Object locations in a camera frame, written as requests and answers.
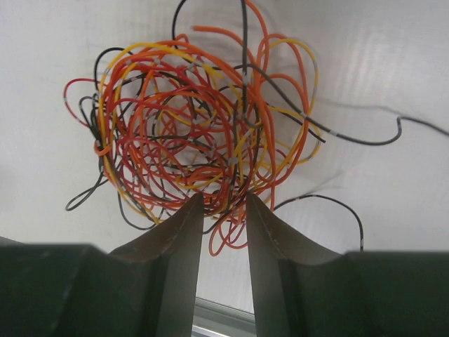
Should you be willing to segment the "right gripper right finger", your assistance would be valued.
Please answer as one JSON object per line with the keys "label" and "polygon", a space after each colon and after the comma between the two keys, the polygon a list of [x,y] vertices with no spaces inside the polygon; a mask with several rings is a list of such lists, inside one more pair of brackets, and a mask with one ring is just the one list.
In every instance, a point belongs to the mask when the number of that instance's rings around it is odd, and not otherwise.
{"label": "right gripper right finger", "polygon": [[448,254],[338,254],[246,199],[259,336],[447,336]]}

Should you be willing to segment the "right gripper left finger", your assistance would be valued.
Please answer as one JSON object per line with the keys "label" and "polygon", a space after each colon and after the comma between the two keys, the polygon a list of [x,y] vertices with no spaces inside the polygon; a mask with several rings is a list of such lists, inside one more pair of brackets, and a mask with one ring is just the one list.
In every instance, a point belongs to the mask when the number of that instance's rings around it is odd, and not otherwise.
{"label": "right gripper left finger", "polygon": [[203,230],[195,194],[105,253],[89,244],[1,247],[2,336],[189,336]]}

